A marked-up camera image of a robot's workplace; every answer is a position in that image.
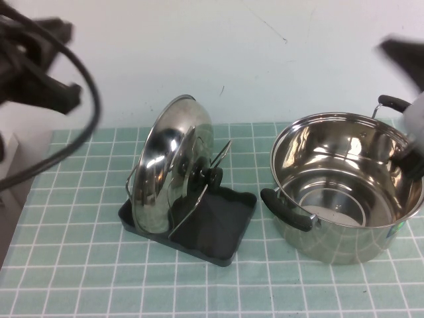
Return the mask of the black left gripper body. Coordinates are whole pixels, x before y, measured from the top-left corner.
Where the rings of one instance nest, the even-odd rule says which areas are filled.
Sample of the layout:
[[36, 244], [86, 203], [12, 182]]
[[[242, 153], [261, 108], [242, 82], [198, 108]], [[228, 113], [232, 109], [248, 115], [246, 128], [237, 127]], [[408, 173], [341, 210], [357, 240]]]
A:
[[1, 19], [1, 102], [46, 103], [43, 82], [52, 63], [52, 45], [34, 31]]

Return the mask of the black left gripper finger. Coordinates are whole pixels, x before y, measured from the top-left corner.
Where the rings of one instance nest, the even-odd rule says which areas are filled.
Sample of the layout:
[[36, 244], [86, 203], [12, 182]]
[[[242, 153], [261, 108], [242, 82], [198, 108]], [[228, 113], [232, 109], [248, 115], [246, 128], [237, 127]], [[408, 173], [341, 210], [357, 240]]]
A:
[[72, 40], [74, 26], [68, 21], [62, 19], [36, 19], [33, 22], [48, 31], [62, 44], [69, 44]]
[[67, 115], [81, 103], [82, 88], [76, 83], [63, 84], [50, 76], [39, 79], [42, 89], [39, 107]]

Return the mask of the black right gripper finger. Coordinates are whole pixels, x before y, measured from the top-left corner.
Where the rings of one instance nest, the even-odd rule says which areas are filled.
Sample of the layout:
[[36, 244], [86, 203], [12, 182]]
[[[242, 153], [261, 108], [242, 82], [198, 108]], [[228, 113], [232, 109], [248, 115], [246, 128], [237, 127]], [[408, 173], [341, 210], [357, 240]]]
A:
[[377, 43], [375, 50], [407, 78], [417, 95], [423, 93], [423, 39], [389, 34]]

